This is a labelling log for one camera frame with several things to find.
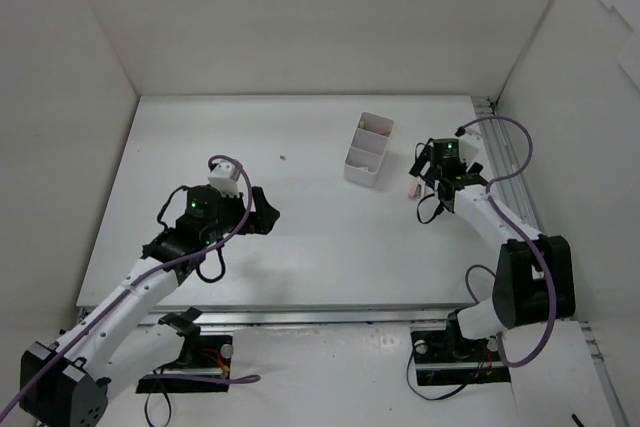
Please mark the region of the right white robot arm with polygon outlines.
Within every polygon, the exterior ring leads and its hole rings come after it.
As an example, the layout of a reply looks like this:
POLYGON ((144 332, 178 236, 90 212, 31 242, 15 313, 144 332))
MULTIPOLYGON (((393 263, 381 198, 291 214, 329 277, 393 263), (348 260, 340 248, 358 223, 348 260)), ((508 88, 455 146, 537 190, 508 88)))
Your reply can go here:
POLYGON ((575 313, 571 248, 562 236, 547 236, 521 220, 488 191, 479 163, 462 159, 461 143, 430 139, 416 154, 410 175, 423 181, 438 199, 435 214, 447 211, 467 222, 497 251, 492 293, 486 300, 453 314, 454 327, 444 331, 445 352, 464 359, 480 339, 521 326, 542 323, 540 353, 555 321, 575 313))

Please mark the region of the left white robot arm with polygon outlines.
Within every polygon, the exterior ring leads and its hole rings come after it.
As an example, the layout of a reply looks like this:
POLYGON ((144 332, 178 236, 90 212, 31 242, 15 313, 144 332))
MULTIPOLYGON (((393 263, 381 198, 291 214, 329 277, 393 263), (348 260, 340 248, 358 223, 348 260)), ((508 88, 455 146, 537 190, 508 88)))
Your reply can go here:
POLYGON ((185 190, 173 226, 142 249, 124 281, 82 322, 55 342, 29 347, 21 358, 20 408, 47 426, 95 426, 108 404, 156 369, 191 365, 200 353, 200 311, 163 316, 143 337, 139 323, 198 271, 209 247, 233 235, 267 235, 280 217, 258 186, 251 204, 201 185, 185 190))

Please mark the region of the white three-compartment organizer box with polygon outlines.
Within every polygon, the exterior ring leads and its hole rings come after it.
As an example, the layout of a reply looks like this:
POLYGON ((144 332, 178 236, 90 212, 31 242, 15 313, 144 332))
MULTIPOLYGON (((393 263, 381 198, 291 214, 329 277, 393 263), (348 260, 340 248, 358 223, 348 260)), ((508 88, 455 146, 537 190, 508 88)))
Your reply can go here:
POLYGON ((367 130, 358 128, 352 137, 344 161, 344 179, 357 185, 373 188, 379 178, 381 166, 390 143, 390 136, 384 137, 379 132, 394 128, 394 121, 370 112, 363 112, 358 123, 364 119, 368 124, 367 130), (366 164, 370 171, 354 168, 357 164, 366 164))

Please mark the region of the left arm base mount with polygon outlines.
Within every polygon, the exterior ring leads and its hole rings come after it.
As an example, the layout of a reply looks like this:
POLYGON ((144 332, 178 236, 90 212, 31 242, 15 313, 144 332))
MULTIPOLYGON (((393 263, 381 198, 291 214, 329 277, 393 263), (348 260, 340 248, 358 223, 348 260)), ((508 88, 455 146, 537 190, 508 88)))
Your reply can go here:
MULTIPOLYGON (((228 378, 231 372, 233 336, 231 333, 201 329, 199 336, 187 347, 186 354, 156 373, 166 375, 203 376, 228 378)), ((136 394, 200 394, 226 393, 228 385, 196 382, 180 379, 140 380, 135 387, 136 394)))

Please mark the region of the aluminium rail front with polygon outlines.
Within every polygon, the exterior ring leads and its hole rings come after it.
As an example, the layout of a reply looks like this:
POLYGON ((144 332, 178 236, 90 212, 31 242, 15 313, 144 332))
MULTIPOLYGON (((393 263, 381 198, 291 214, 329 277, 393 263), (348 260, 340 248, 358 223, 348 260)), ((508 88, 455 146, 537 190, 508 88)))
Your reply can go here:
POLYGON ((467 302, 254 308, 195 306, 195 309, 201 312, 196 319, 199 324, 232 328, 385 323, 431 324, 444 322, 450 312, 471 306, 472 303, 467 302))

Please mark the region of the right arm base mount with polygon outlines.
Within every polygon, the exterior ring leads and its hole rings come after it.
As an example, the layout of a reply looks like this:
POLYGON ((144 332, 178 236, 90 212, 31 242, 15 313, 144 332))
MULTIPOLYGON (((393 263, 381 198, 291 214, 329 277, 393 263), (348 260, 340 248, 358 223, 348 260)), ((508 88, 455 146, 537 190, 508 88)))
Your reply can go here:
POLYGON ((509 368, 490 343, 462 338, 453 321, 439 329, 411 329, 408 388, 427 402, 444 402, 470 387, 509 384, 509 368))

